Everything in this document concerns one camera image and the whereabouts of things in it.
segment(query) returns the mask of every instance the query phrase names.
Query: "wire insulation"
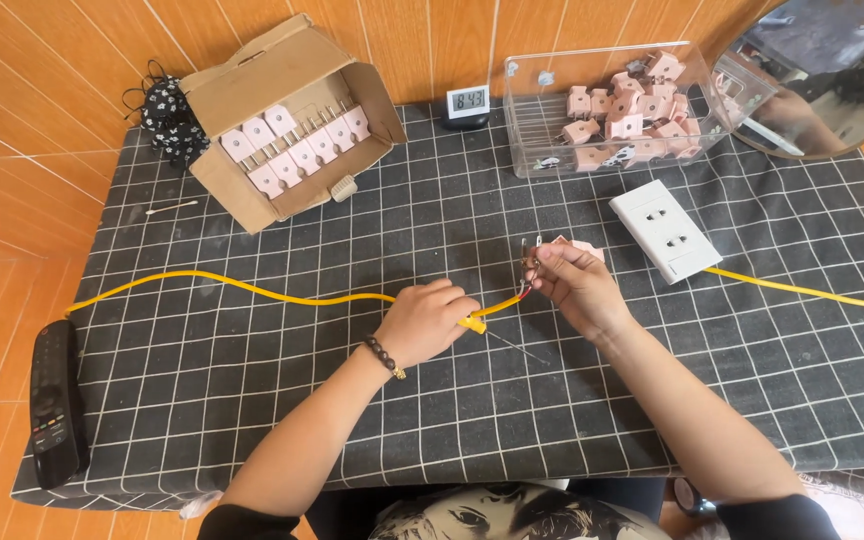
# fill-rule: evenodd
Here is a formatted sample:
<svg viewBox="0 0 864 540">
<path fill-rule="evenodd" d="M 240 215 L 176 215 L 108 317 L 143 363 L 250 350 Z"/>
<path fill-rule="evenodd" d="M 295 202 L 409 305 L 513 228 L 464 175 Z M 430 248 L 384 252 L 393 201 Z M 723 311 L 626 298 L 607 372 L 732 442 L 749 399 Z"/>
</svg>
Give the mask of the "wire insulation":
<svg viewBox="0 0 864 540">
<path fill-rule="evenodd" d="M 758 277 L 743 276 L 742 274 L 737 274 L 736 272 L 730 272 L 728 270 L 722 270 L 720 268 L 705 268 L 705 272 L 711 274 L 718 274 L 719 276 L 725 276 L 726 278 L 732 278 L 734 280 L 746 282 L 748 284 L 759 286 L 761 288 L 786 290 L 789 292 L 797 292 L 798 294 L 818 296 L 819 298 L 825 298 L 828 300 L 834 300 L 835 302 L 841 302 L 842 304 L 851 304 L 853 306 L 861 306 L 862 308 L 864 308 L 864 300 L 859 300 L 858 298 L 849 298 L 848 296 L 833 294 L 824 290 L 798 287 L 796 285 L 787 285 L 785 283 L 776 283 L 775 281 L 767 281 L 765 279 L 759 279 Z"/>
<path fill-rule="evenodd" d="M 334 306 L 336 304 L 342 304 L 344 302 L 352 302 L 353 300 L 384 300 L 388 303 L 394 303 L 396 301 L 395 298 L 387 295 L 387 294 L 378 294 L 372 292 L 362 292 L 357 294 L 349 294 L 347 296 L 340 296 L 338 298 L 325 298 L 325 299 L 313 299 L 313 298 L 299 298 L 297 296 L 288 296 L 285 294 L 281 294 L 278 292 L 273 292 L 271 290 L 267 290 L 261 287 L 256 287 L 255 285 L 250 285 L 246 282 L 240 281 L 238 279 L 233 279 L 227 276 L 221 276 L 219 274 L 213 274 L 211 272 L 204 272 L 202 270 L 176 270 L 174 272 L 163 272 L 161 274 L 152 274 L 150 276 L 144 276 L 136 279 L 135 281 L 128 282 L 124 285 L 119 285 L 114 289 L 107 290 L 102 294 L 90 298 L 88 300 L 79 301 L 77 303 L 73 303 L 69 306 L 65 311 L 65 316 L 68 317 L 70 313 L 75 312 L 76 310 L 81 310 L 82 308 L 91 306 L 100 300 L 104 300 L 109 298 L 110 296 L 116 295 L 124 290 L 131 289 L 135 286 L 140 286 L 142 284 L 147 284 L 149 282 L 153 282 L 155 280 L 164 280 L 165 278 L 174 278 L 178 276 L 192 276 L 198 278 L 209 278 L 211 280 L 215 280 L 217 282 L 222 282 L 224 284 L 229 284 L 231 286 L 235 286 L 240 289 L 246 289 L 247 291 L 251 291 L 255 294 L 260 294 L 262 296 L 267 296 L 274 300 L 281 300 L 282 302 L 291 302 L 292 304 L 302 304 L 303 306 Z M 479 309 L 478 311 L 473 311 L 469 314 L 468 318 L 462 319 L 460 324 L 462 326 L 468 326 L 475 332 L 482 334 L 485 332 L 485 325 L 481 323 L 481 321 L 474 321 L 471 319 L 475 319 L 477 317 L 484 317 L 486 315 L 491 315 L 492 313 L 501 312 L 510 306 L 514 306 L 522 300 L 522 297 L 513 296 L 509 300 L 502 301 L 492 307 L 486 307 L 484 309 Z"/>
</svg>

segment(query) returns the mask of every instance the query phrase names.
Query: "table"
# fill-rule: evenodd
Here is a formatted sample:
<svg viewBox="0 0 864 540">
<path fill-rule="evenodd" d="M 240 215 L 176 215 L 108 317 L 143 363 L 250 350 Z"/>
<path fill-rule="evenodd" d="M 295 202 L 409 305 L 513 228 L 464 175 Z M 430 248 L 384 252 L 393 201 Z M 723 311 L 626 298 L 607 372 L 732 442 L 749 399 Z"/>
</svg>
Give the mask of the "table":
<svg viewBox="0 0 864 540">
<path fill-rule="evenodd" d="M 513 294 L 523 238 L 563 234 L 606 248 L 637 320 L 798 471 L 864 468 L 864 308 L 712 274 L 669 286 L 607 204 L 661 179 L 725 257 L 720 267 L 864 298 L 861 153 L 803 164 L 726 138 L 686 167 L 530 181 L 511 172 L 501 108 L 490 129 L 465 134 L 438 128 L 428 105 L 398 111 L 410 142 L 360 174 L 358 193 L 257 235 L 130 130 L 77 300 L 198 268 L 302 297 L 394 295 L 447 275 L 488 306 Z M 173 277 L 77 311 L 91 466 L 42 492 L 27 450 L 12 496 L 174 510 L 224 489 L 381 309 L 283 305 Z M 326 487 L 677 472 L 616 372 L 541 295 L 487 322 L 491 334 L 469 332 L 385 385 Z"/>
</svg>

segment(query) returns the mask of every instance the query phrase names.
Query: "black sleeve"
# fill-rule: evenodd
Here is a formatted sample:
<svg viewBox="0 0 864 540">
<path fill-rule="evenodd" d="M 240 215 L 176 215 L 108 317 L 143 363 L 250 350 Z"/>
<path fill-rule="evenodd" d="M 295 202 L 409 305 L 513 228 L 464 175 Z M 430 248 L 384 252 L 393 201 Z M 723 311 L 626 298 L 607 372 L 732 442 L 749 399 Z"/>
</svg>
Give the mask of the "black sleeve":
<svg viewBox="0 0 864 540">
<path fill-rule="evenodd" d="M 805 495 L 723 504 L 717 511 L 731 540 L 841 540 L 826 510 Z"/>
<path fill-rule="evenodd" d="M 198 540 L 295 540 L 299 518 L 280 518 L 236 504 L 219 504 L 205 516 Z"/>
</svg>

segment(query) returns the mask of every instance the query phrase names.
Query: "round mirror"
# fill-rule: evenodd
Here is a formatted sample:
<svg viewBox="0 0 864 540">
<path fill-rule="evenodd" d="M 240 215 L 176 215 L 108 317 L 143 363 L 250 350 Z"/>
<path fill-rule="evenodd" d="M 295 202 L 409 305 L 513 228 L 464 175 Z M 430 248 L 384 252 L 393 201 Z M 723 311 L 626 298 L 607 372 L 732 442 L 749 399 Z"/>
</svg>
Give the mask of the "round mirror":
<svg viewBox="0 0 864 540">
<path fill-rule="evenodd" d="M 864 143 L 864 0 L 789 0 L 713 68 L 739 139 L 785 158 Z"/>
</svg>

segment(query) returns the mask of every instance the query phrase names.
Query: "cardboard box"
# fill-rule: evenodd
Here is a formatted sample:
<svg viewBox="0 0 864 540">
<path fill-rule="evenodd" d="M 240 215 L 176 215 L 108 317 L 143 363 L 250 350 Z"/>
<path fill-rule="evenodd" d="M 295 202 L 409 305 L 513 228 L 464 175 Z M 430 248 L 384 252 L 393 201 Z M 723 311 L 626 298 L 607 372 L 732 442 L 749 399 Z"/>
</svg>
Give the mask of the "cardboard box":
<svg viewBox="0 0 864 540">
<path fill-rule="evenodd" d="M 385 156 L 405 130 L 389 92 L 368 63 L 355 59 L 300 13 L 246 43 L 221 65 L 182 79 L 192 111 L 212 145 L 190 168 L 192 174 L 251 234 L 332 198 L 354 192 L 352 178 Z M 341 112 L 339 99 L 362 106 L 371 136 L 322 165 L 315 174 L 269 201 L 218 142 L 219 136 L 281 104 L 296 119 L 319 118 L 327 106 Z M 276 142 L 285 148 L 281 140 Z M 265 159 L 256 152 L 259 162 Z"/>
</svg>

